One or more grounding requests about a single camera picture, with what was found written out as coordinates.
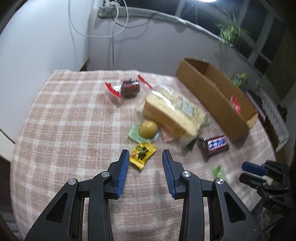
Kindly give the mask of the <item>pink sachet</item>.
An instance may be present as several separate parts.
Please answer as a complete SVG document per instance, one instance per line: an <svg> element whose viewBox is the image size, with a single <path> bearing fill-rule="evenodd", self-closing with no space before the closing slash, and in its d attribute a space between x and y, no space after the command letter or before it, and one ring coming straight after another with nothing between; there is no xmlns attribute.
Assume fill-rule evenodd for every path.
<svg viewBox="0 0 296 241"><path fill-rule="evenodd" d="M163 141L165 143L169 143L169 142L172 142L172 141L177 141L183 135L183 133L179 129L173 129L173 128L160 126L159 130L161 132Z"/></svg>

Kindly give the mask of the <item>long cardboard box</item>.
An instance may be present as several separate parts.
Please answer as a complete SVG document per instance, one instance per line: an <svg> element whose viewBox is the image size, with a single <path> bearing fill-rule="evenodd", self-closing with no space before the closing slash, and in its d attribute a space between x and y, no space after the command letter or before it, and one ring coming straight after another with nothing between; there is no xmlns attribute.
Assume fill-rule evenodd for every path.
<svg viewBox="0 0 296 241"><path fill-rule="evenodd" d="M230 140L239 140L255 126L256 108L246 94L215 66L202 60L183 58L176 77L197 97ZM231 106L231 96L237 98L241 114Z"/></svg>

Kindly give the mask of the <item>bread loaf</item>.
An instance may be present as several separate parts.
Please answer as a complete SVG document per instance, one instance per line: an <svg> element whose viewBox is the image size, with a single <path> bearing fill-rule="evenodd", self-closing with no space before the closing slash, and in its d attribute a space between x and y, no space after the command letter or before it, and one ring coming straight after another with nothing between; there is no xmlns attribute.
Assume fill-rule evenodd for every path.
<svg viewBox="0 0 296 241"><path fill-rule="evenodd" d="M181 93L159 85L147 94L142 113L162 126L175 140L190 142L208 124L207 114Z"/></svg>

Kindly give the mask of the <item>light tripod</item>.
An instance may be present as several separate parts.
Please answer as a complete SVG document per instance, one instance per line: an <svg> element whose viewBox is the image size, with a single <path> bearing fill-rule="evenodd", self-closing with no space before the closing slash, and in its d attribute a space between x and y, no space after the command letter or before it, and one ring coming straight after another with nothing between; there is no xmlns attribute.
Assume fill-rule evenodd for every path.
<svg viewBox="0 0 296 241"><path fill-rule="evenodd" d="M199 13L198 1L191 1L189 21L191 23L194 23L195 25L200 24L200 13Z"/></svg>

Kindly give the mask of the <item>grey windowsill cloth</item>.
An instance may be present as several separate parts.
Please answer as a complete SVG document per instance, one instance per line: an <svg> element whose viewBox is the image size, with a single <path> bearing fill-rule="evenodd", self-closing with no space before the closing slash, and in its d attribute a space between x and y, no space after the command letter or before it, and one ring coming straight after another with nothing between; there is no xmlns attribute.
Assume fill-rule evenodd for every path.
<svg viewBox="0 0 296 241"><path fill-rule="evenodd" d="M183 27L188 27L193 30L206 33L209 36L211 36L212 38L219 40L220 42L223 42L224 44L229 45L232 48L235 47L233 44L225 42L221 37L218 37L217 35L206 30L205 28L203 28L199 25L196 25L194 23L191 23L187 20L183 20L182 18L179 18L177 16L172 16L172 15L168 15L165 13L161 13L159 11L152 11L149 9L141 9L141 8L128 7L127 10L128 10L129 19L147 18L150 20L153 19L153 20L158 20L158 21L170 23L170 24L178 24ZM109 19L111 17L115 17L115 15L116 15L116 7L115 6L101 6L97 12L97 16L99 19Z"/></svg>

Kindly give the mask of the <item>window frame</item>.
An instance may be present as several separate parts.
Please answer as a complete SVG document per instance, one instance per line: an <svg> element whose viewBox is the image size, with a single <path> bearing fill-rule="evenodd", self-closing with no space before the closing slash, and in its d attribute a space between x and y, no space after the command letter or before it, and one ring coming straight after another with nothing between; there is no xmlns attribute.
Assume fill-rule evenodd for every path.
<svg viewBox="0 0 296 241"><path fill-rule="evenodd" d="M234 14L238 25L249 31L242 34L235 49L261 74L266 73L280 47L285 24L267 1L198 1L199 26L219 36L215 22L229 23ZM179 1L175 16L189 21L191 1Z"/></svg>

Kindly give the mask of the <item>Snickers bar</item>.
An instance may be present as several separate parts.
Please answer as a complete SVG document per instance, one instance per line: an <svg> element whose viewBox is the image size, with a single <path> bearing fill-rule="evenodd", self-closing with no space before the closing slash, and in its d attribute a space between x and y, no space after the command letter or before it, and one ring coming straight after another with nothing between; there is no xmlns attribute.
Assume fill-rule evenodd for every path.
<svg viewBox="0 0 296 241"><path fill-rule="evenodd" d="M198 138L198 143L202 156L205 159L229 150L229 144L225 135L219 135L213 138Z"/></svg>

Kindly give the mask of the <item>yellow candy packet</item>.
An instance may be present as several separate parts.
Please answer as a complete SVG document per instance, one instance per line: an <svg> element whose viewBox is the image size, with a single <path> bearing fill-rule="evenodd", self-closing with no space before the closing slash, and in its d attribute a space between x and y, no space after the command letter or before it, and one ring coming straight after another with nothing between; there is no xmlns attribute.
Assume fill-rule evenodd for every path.
<svg viewBox="0 0 296 241"><path fill-rule="evenodd" d="M157 151L157 147L152 143L138 143L129 156L129 161L138 169L142 170L145 163Z"/></svg>

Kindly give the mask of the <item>white lace cloth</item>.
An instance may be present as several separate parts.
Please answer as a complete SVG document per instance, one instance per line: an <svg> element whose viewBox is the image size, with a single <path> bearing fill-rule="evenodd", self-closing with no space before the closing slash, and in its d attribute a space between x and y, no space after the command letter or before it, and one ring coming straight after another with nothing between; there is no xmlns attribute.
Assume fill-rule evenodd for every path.
<svg viewBox="0 0 296 241"><path fill-rule="evenodd" d="M278 145L275 151L279 152L285 146L290 137L287 126L273 100L266 94L266 92L262 89L258 89L257 95L261 98L262 108L277 136Z"/></svg>

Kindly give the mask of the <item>green drink carton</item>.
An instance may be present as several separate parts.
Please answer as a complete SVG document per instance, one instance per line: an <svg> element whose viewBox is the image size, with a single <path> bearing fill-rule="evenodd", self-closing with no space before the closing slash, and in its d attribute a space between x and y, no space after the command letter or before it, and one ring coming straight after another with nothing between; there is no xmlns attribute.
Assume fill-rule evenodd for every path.
<svg viewBox="0 0 296 241"><path fill-rule="evenodd" d="M237 72L231 76L231 82L236 86L239 87L242 83L244 83L247 79L246 72Z"/></svg>

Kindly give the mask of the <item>potted spider plant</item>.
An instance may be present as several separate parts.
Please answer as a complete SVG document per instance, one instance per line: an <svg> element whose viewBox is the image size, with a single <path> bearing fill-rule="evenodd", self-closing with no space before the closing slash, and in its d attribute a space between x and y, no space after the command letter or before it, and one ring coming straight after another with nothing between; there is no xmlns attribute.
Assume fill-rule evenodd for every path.
<svg viewBox="0 0 296 241"><path fill-rule="evenodd" d="M215 26L220 30L220 44L221 45L234 45L240 47L242 34L249 34L249 31L243 29L238 25L234 14L231 18L228 15L229 23L215 22Z"/></svg>

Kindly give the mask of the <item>red wrapped chocolate cake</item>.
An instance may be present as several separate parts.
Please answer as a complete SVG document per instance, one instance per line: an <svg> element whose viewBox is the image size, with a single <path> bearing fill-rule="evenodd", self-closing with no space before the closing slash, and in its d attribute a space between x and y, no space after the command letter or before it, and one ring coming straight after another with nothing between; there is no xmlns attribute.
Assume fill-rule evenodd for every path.
<svg viewBox="0 0 296 241"><path fill-rule="evenodd" d="M152 89L152 85L148 83L141 75L135 79L124 79L118 85L113 85L110 82L105 82L107 90L119 99L130 99L137 97L142 88Z"/></svg>

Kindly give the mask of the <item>pink plaid tablecloth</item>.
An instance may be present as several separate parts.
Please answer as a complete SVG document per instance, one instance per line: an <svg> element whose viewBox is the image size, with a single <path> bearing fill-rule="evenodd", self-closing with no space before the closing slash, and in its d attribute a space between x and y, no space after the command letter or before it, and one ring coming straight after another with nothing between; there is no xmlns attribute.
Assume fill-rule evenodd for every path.
<svg viewBox="0 0 296 241"><path fill-rule="evenodd" d="M11 200L22 236L69 179L91 179L117 161L123 149L135 147L128 133L141 121L138 110L146 88L136 98L116 105L105 83L138 75L152 86L163 84L196 102L177 78L135 70L57 70L45 81L29 109L11 160ZM245 138L230 143L227 152L208 161L198 146L188 151L179 142L165 143L160 138L156 147L142 170L130 165L122 196L109 202L115 240L178 239L183 202L169 194L163 150L169 149L174 160L203 179L212 180L213 169L220 166L249 209L260 198L239 182L242 163L262 164L275 158L259 121Z"/></svg>

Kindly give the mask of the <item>small clear green candy packet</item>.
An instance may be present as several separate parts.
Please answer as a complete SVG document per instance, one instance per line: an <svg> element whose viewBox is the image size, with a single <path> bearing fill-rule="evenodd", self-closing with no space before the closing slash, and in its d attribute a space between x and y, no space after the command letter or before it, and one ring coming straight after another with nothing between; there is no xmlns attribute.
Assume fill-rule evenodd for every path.
<svg viewBox="0 0 296 241"><path fill-rule="evenodd" d="M214 178L221 178L227 183L226 174L223 171L222 167L219 165L212 170Z"/></svg>

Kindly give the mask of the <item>yellow pudding cup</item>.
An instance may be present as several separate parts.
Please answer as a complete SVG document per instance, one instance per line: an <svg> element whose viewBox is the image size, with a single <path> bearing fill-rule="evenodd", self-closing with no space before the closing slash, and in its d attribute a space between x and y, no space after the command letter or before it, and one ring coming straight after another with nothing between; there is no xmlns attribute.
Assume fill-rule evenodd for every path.
<svg viewBox="0 0 296 241"><path fill-rule="evenodd" d="M145 120L133 125L128 137L136 143L154 143L159 138L159 128L154 121Z"/></svg>

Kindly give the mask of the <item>dark red jelly snack pack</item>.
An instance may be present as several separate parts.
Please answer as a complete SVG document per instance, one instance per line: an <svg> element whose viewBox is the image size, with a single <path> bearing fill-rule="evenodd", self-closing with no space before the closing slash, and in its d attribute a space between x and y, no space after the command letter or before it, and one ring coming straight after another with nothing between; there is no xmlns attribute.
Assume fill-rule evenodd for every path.
<svg viewBox="0 0 296 241"><path fill-rule="evenodd" d="M235 96L231 96L230 104L238 114L241 114L241 106Z"/></svg>

